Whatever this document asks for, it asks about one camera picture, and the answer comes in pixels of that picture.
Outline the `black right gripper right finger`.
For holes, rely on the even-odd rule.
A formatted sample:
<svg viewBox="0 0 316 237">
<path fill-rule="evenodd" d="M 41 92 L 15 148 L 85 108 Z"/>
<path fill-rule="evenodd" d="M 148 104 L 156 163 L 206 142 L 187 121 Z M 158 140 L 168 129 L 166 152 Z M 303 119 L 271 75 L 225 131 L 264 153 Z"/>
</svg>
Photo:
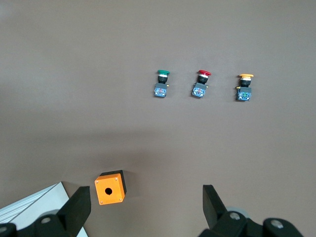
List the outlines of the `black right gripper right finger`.
<svg viewBox="0 0 316 237">
<path fill-rule="evenodd" d="M 267 218 L 257 224 L 238 211 L 228 211 L 213 185 L 203 185 L 203 212 L 209 228 L 201 237 L 301 237 L 290 222 Z"/>
</svg>

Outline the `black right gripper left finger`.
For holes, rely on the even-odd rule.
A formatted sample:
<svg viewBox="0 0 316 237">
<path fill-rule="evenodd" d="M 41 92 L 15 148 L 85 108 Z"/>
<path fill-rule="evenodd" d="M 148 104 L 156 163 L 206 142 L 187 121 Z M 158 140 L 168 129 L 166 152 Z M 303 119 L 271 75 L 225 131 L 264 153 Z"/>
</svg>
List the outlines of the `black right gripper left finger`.
<svg viewBox="0 0 316 237">
<path fill-rule="evenodd" d="M 17 230 L 13 223 L 0 225 L 2 237 L 76 237 L 91 213 L 90 187 L 79 187 L 56 214 L 39 217 Z"/>
</svg>

